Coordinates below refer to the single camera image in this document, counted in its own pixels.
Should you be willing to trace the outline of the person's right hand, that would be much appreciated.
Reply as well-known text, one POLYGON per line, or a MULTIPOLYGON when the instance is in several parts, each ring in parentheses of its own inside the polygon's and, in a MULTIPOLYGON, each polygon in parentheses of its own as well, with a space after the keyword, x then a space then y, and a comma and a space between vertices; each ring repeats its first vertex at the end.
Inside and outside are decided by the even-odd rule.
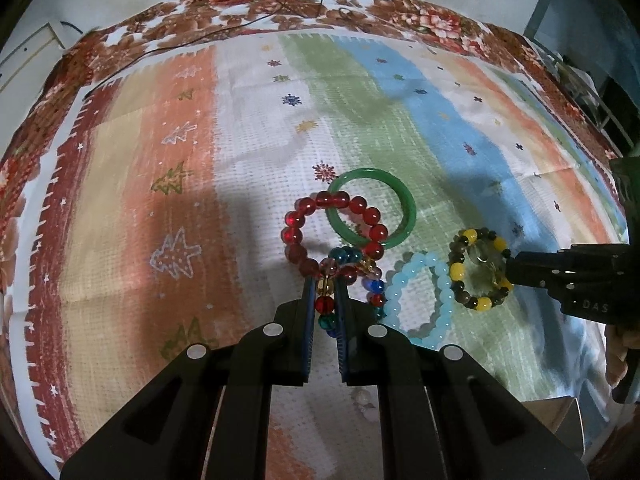
POLYGON ((639 350, 639 330, 624 330, 614 325, 605 327, 606 381, 616 387, 627 375, 626 362, 630 350, 639 350))

